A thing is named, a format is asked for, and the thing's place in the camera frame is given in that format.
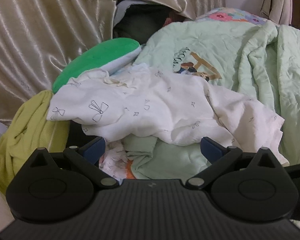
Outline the yellow-green cloth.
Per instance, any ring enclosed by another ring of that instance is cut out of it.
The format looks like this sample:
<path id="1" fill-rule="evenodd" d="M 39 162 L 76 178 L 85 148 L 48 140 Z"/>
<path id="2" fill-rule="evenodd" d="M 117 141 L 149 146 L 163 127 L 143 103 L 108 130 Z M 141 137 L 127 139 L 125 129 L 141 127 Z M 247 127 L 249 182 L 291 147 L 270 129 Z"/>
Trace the yellow-green cloth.
<path id="1" fill-rule="evenodd" d="M 62 152 L 69 135 L 69 121 L 47 121 L 53 93 L 44 90 L 23 103 L 7 131 L 0 138 L 0 191 L 8 185 L 39 147 L 49 152 Z"/>

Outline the light green quilt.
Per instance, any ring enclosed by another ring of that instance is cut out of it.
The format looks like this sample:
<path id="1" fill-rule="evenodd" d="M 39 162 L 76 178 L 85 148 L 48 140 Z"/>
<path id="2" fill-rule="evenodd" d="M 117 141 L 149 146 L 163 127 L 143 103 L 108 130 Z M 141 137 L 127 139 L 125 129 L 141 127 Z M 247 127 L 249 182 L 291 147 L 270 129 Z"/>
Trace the light green quilt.
<path id="1" fill-rule="evenodd" d="M 284 118 L 280 153 L 300 164 L 300 31 L 270 21 L 172 23 L 151 36 L 135 63 L 177 72 L 194 55 L 221 75 L 213 84 L 256 98 Z"/>

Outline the floral patchwork bedspread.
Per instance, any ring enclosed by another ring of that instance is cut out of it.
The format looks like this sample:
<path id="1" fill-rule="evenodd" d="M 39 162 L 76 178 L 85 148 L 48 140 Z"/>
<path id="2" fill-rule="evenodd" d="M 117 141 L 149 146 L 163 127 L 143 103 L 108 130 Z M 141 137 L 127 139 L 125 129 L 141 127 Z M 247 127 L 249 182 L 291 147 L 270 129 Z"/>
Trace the floral patchwork bedspread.
<path id="1" fill-rule="evenodd" d="M 247 22 L 262 26 L 268 21 L 268 19 L 251 14 L 244 10 L 221 7 L 198 16 L 195 21 Z"/>

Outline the beige satin curtain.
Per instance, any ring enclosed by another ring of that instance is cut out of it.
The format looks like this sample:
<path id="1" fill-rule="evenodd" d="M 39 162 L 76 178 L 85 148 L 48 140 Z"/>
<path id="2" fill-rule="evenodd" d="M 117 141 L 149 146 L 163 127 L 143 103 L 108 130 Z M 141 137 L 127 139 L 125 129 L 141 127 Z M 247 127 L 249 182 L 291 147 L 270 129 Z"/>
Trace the beige satin curtain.
<path id="1" fill-rule="evenodd" d="M 225 0 L 144 0 L 196 18 Z M 117 0 L 0 0 L 0 122 L 51 88 L 75 57 L 112 37 Z"/>

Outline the white bow-print blanket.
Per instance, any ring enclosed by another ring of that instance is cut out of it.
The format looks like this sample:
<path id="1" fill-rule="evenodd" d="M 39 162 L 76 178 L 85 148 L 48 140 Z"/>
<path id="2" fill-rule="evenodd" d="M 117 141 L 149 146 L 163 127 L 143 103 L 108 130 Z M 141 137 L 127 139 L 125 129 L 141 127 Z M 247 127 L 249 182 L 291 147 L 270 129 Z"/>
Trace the white bow-print blanket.
<path id="1" fill-rule="evenodd" d="M 133 134 L 187 146 L 210 137 L 246 151 L 277 150 L 284 122 L 256 99 L 145 64 L 115 75 L 93 69 L 71 78 L 52 97 L 47 119 L 75 121 L 85 134 L 109 142 Z"/>

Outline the green and white pillow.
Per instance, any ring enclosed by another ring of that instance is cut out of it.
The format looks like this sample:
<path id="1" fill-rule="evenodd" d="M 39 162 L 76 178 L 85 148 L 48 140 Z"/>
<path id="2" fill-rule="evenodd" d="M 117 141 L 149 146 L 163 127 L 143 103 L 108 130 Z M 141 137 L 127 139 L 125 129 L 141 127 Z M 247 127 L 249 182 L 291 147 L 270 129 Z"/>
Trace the green and white pillow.
<path id="1" fill-rule="evenodd" d="M 56 78 L 52 91 L 57 93 L 71 78 L 95 68 L 113 74 L 133 61 L 140 52 L 141 45 L 131 38 L 120 37 L 101 42 L 72 60 Z"/>

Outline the white orange patterned cloth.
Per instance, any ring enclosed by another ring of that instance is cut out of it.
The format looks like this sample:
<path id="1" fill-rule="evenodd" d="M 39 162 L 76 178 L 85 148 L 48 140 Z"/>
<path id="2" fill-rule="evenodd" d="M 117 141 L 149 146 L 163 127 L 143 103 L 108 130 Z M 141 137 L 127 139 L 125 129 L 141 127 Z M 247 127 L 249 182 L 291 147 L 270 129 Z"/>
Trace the white orange patterned cloth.
<path id="1" fill-rule="evenodd" d="M 106 151 L 99 159 L 98 166 L 121 184 L 124 179 L 135 179 L 130 169 L 131 164 L 121 141 L 115 141 L 106 145 Z"/>

